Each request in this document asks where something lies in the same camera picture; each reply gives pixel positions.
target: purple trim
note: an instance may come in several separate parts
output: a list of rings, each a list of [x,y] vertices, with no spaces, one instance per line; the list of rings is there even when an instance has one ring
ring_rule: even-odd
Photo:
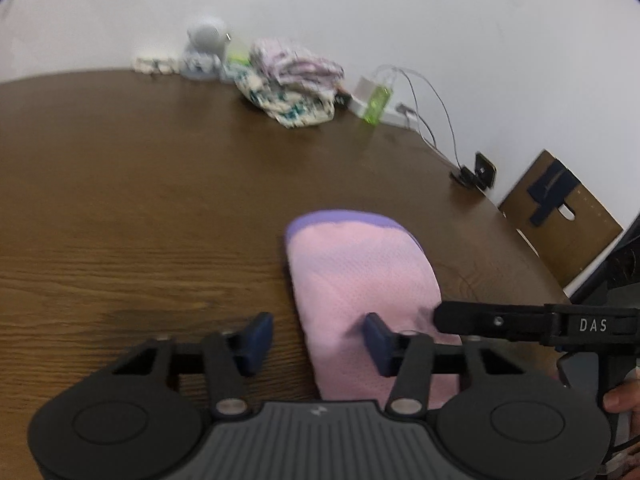
[[[407,233],[413,239],[416,245],[420,247],[420,250],[424,253],[424,250],[422,249],[418,240],[415,239],[415,236],[413,236],[395,220],[376,213],[350,211],[348,209],[327,209],[322,211],[314,211],[313,213],[307,213],[306,215],[299,216],[287,226],[287,229],[285,231],[285,241],[287,245],[289,245],[291,239],[295,234],[311,225],[336,222],[363,222],[365,224],[375,225],[378,227],[388,227],[401,230]]]

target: silver bolt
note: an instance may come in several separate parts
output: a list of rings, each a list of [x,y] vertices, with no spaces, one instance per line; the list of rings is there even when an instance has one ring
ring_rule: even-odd
[[[248,408],[242,399],[222,399],[216,404],[216,410],[222,415],[241,415]]]
[[[422,409],[422,403],[415,399],[396,399],[391,402],[391,409],[398,415],[415,415]]]

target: wooden table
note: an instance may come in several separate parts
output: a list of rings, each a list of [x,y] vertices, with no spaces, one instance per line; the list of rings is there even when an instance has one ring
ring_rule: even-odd
[[[0,86],[0,478],[39,478],[34,410],[149,336],[194,340],[268,310],[274,345],[252,400],[313,397],[282,245],[309,211],[395,218],[444,298],[565,301],[449,169],[416,133],[346,112],[286,130],[233,86],[129,72]],[[203,401],[197,379],[187,393]]]

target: green transparent object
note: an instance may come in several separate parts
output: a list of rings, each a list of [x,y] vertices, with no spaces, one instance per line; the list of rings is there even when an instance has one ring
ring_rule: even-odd
[[[382,112],[385,111],[385,106],[391,99],[391,89],[386,86],[379,85],[371,94],[369,103],[367,103],[367,109],[364,111],[362,119],[369,124],[376,126],[380,122]]]

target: pile of fabric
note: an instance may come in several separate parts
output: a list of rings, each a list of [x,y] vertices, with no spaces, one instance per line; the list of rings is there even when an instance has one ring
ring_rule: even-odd
[[[253,104],[287,128],[334,118],[334,98],[344,70],[306,48],[283,40],[258,40],[251,66],[236,75],[236,86]]]

